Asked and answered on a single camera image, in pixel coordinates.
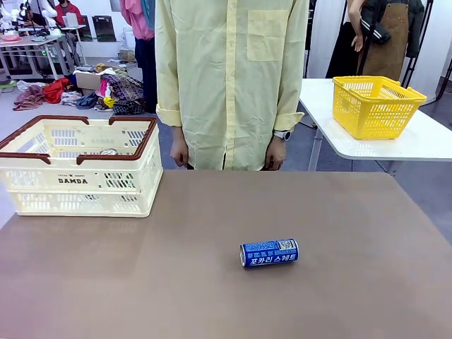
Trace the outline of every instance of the shirt cuff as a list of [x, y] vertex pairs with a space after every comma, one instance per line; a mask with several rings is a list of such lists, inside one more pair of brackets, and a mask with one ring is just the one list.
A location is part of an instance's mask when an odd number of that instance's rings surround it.
[[290, 131], [296, 124], [299, 123], [303, 116], [304, 113], [301, 112], [279, 114], [276, 116], [275, 126], [273, 129], [275, 131]]
[[172, 111], [170, 109], [162, 109], [159, 105], [157, 105], [156, 113], [163, 124], [168, 126], [181, 127], [181, 112], [180, 111]]

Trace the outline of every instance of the basket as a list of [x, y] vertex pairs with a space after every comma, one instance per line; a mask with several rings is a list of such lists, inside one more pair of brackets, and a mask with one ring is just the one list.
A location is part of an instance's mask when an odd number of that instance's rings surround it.
[[[118, 154], [100, 154], [111, 148]], [[143, 218], [162, 172], [154, 118], [40, 116], [0, 142], [19, 215]]]
[[399, 137], [425, 95], [383, 76], [333, 79], [333, 117], [356, 139]]

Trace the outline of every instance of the red clothing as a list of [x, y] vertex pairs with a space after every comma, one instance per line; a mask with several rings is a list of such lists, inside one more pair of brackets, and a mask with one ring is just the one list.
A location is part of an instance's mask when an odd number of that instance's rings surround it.
[[66, 78], [55, 80], [44, 88], [44, 99], [51, 104], [58, 104], [61, 101], [64, 88], [70, 84], [71, 82]]
[[[63, 11], [63, 6], [62, 5], [58, 5], [55, 7], [55, 11], [56, 11], [56, 18], [55, 21], [59, 24], [64, 26], [64, 21], [63, 21], [63, 17], [66, 16], [66, 14], [64, 14]], [[75, 13], [77, 15], [77, 21], [79, 25], [82, 25], [85, 21], [83, 20], [82, 15], [80, 14], [80, 11], [78, 10], [78, 8], [76, 6], [74, 6], [73, 4], [71, 4], [70, 1], [68, 1], [68, 13]]]

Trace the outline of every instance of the white plastic basket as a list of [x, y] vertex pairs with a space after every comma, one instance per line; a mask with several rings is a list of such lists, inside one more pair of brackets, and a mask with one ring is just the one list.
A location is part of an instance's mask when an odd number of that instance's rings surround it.
[[[118, 155], [101, 155], [108, 148]], [[149, 215], [163, 173], [154, 118], [40, 116], [0, 142], [19, 215]]]

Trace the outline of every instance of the pink shirt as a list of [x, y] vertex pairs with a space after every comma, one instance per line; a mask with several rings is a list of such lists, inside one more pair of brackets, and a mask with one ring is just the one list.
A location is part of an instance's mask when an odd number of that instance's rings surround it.
[[141, 0], [121, 0], [121, 14], [127, 23], [132, 26], [133, 34], [137, 39], [151, 40], [154, 31], [148, 28], [141, 8]]

